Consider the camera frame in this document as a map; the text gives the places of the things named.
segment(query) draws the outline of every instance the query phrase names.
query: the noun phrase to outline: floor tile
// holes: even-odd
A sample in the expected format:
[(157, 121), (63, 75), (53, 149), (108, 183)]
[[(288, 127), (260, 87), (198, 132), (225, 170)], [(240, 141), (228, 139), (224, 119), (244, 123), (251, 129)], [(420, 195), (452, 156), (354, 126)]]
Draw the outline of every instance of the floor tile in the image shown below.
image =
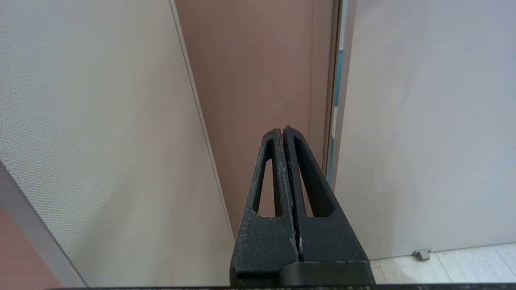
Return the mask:
[(387, 283), (450, 283), (435, 253), (430, 260), (419, 262), (412, 256), (381, 259), (380, 266)]
[(383, 275), (382, 268), (371, 268), (373, 276), (375, 277), (376, 284), (386, 284), (385, 276)]
[(437, 253), (453, 283), (516, 282), (493, 246)]
[(380, 268), (380, 262), (378, 260), (369, 261), (371, 264), (371, 268)]
[(494, 249), (502, 256), (502, 259), (516, 273), (516, 243), (496, 245)]

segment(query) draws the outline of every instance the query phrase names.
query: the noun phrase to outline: floor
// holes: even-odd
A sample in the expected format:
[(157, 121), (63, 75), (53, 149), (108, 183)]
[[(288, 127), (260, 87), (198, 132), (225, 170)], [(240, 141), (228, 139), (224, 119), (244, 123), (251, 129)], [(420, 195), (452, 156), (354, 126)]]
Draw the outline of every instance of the floor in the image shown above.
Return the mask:
[(516, 243), (371, 260), (378, 284), (516, 282)]

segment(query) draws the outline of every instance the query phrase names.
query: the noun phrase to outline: tiled floor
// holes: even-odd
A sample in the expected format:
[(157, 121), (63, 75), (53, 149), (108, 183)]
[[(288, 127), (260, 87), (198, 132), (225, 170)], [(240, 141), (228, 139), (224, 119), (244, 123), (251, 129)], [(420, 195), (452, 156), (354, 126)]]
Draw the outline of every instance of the tiled floor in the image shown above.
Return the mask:
[(376, 283), (516, 282), (516, 243), (371, 261)]

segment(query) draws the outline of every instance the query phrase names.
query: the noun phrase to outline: pink wall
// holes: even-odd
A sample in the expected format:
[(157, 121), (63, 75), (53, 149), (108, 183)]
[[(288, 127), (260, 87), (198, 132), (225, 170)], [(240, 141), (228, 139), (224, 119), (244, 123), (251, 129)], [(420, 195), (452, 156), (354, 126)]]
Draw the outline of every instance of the pink wall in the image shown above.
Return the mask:
[(57, 287), (59, 281), (0, 207), (0, 290)]
[[(263, 134), (289, 124), (310, 137), (313, 1), (176, 5), (236, 233)], [(262, 197), (260, 213), (272, 216), (271, 178)]]

